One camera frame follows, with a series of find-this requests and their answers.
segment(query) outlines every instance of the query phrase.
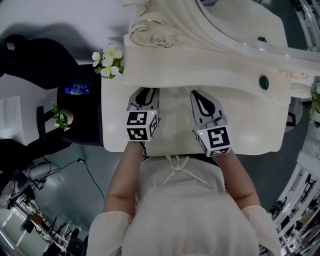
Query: black cable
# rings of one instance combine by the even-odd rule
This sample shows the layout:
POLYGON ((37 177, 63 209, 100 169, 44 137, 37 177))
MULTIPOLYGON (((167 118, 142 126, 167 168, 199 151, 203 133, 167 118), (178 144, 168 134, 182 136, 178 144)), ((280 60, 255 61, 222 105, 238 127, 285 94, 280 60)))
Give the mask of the black cable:
POLYGON ((97 188, 99 189, 99 191, 100 191, 100 193, 101 193, 101 195, 102 195, 103 201, 105 201, 105 196, 104 196, 104 194, 102 193, 102 191, 101 191, 100 187, 98 186, 98 184, 96 183, 96 181, 95 181, 94 177, 92 176, 91 172, 89 171, 89 168, 88 168, 87 163, 84 162, 84 165, 85 165, 85 167, 86 167, 86 169, 87 169, 87 171, 88 171, 88 173, 89 173, 89 175, 90 175, 93 183, 94 183, 94 184, 97 186, 97 188))
POLYGON ((42 158, 50 165, 50 170, 48 171, 48 173, 47 173, 42 179, 40 179, 40 180, 35 184, 35 188, 34 188, 32 191, 35 191, 36 188, 38 187, 38 185, 39 185, 45 178, 47 178, 48 175, 51 173, 51 169, 52 169, 51 162, 50 162, 48 159, 44 158, 44 157, 42 157, 42 158))
POLYGON ((12 194, 11 194, 11 197, 14 195, 15 193, 15 189, 16 189, 16 180, 15 180, 15 176, 13 175, 13 191, 12 191, 12 194))
POLYGON ((23 206, 24 206, 25 210, 28 212, 28 214, 29 214, 29 215, 32 215, 32 214, 28 211, 28 209, 27 209, 27 204, 24 203, 23 206))
POLYGON ((12 202, 14 207, 18 207, 19 205, 21 205, 26 198, 21 199, 20 197, 18 197, 17 199, 16 199, 14 202, 12 202))
POLYGON ((47 178, 47 177, 50 177, 51 175, 54 175, 55 173, 61 171, 62 169, 66 168, 67 166, 69 166, 69 165, 71 165, 71 164, 73 164, 74 162, 77 162, 77 161, 78 161, 78 160, 74 160, 74 161, 68 163, 67 165, 65 165, 64 167, 60 168, 59 170, 56 170, 55 172, 53 172, 53 173, 51 173, 50 175, 46 176, 46 178, 47 178))

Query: gray floor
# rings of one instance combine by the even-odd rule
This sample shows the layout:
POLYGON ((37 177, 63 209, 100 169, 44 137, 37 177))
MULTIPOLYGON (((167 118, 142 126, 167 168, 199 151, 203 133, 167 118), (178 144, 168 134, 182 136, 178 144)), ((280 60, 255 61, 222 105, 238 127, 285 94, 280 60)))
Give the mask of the gray floor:
MULTIPOLYGON (((103 194, 106 194, 121 153, 108 152, 98 146, 72 144, 45 157, 60 167, 78 158, 84 159, 103 194)), ((70 223, 72 229, 80 225, 79 237, 82 239, 87 235, 91 222, 102 212, 104 204, 86 166, 78 162, 48 177, 44 188, 35 190, 35 197, 48 220, 52 222, 57 217, 57 227, 64 222, 70 223)))
MULTIPOLYGON (((264 155, 238 155, 251 176, 261 204, 269 210, 286 186, 295 166, 309 122, 305 109, 298 126, 285 133, 281 150, 264 155)), ((72 144, 58 153, 46 156, 61 167, 83 158, 94 179, 105 194, 121 153, 112 153, 102 147, 72 144)), ((57 225, 80 225, 79 237, 84 239, 95 216, 101 213, 103 198, 91 180, 87 169, 78 162, 71 164, 47 179, 44 189, 36 190, 36 201, 45 216, 57 225)))
POLYGON ((290 0, 262 0, 261 4, 283 22, 288 47, 307 50, 307 41, 290 0))
POLYGON ((283 137, 281 149, 262 155, 238 155, 249 173, 261 205, 270 210, 290 179, 297 165, 309 123, 309 109, 303 108, 303 115, 297 126, 283 137))

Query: black office chair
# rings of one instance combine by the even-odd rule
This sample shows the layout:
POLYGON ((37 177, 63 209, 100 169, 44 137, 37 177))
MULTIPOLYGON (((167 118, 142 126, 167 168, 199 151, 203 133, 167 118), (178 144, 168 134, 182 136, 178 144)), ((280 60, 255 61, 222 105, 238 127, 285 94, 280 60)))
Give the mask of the black office chair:
MULTIPOLYGON (((58 42, 38 38, 26 40, 21 35, 0 39, 0 77, 3 74, 25 79, 43 89, 58 88, 57 107, 72 112, 74 119, 68 131, 53 134, 69 143, 103 146, 101 115, 101 76, 89 65, 78 65, 58 42), (65 94, 65 87, 73 84, 89 85, 90 93, 65 94)), ((39 137, 47 140, 45 122, 53 113, 37 109, 39 137)))

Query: gold trim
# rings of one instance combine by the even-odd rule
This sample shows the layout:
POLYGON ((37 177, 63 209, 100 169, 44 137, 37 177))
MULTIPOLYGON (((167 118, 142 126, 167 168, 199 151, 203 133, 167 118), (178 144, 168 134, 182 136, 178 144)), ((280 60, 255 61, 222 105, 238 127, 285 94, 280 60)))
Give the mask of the gold trim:
POLYGON ((131 34, 130 34, 130 39, 131 39, 131 41, 132 41, 134 44, 136 44, 137 46, 158 48, 157 46, 147 46, 147 45, 143 45, 143 44, 138 44, 138 43, 136 43, 135 41, 132 40, 132 35, 133 35, 133 34, 135 34, 135 33, 137 33, 137 32, 146 32, 146 31, 148 31, 148 30, 149 30, 149 27, 147 27, 147 26, 138 27, 137 29, 135 29, 134 31, 131 32, 131 34))
POLYGON ((169 49, 169 48, 171 48, 172 46, 174 46, 174 43, 171 44, 170 46, 164 46, 164 48, 169 49))
POLYGON ((129 3, 129 4, 124 5, 124 7, 132 6, 132 5, 142 5, 145 7, 145 11, 141 15, 139 15, 139 17, 141 17, 142 15, 144 15, 148 11, 148 6, 144 3, 129 3))
POLYGON ((163 24, 160 21, 157 21, 157 20, 154 20, 154 19, 142 19, 142 20, 139 20, 136 23, 134 23, 131 28, 133 28, 135 25, 137 25, 140 22, 153 22, 153 23, 157 23, 157 24, 160 24, 160 25, 163 26, 163 24))

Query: white blouse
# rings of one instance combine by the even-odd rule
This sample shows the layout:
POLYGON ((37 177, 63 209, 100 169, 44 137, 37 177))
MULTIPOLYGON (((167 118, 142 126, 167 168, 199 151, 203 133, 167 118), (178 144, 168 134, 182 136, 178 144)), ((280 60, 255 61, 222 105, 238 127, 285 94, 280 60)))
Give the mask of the white blouse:
POLYGON ((93 221, 88 256, 280 256, 270 215, 242 211, 225 192, 221 170, 196 159, 141 165, 136 214, 106 212, 93 221))

